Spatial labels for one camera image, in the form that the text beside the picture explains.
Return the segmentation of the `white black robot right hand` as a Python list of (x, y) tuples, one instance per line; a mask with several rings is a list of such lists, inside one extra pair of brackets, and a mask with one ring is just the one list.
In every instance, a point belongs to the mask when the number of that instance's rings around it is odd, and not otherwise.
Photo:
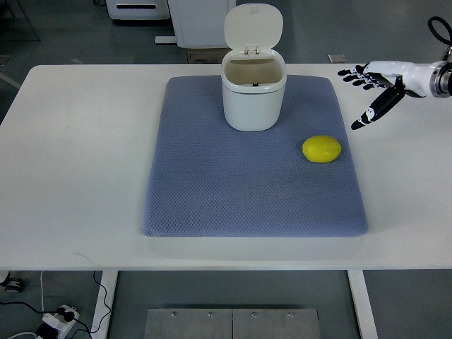
[(371, 61), (340, 70), (338, 75), (347, 83), (361, 86), (365, 90), (383, 89), (360, 118), (352, 123), (351, 129), (357, 130), (379, 120), (406, 95), (416, 98), (435, 97), (432, 93), (432, 76), (439, 62), (415, 64), (404, 61)]

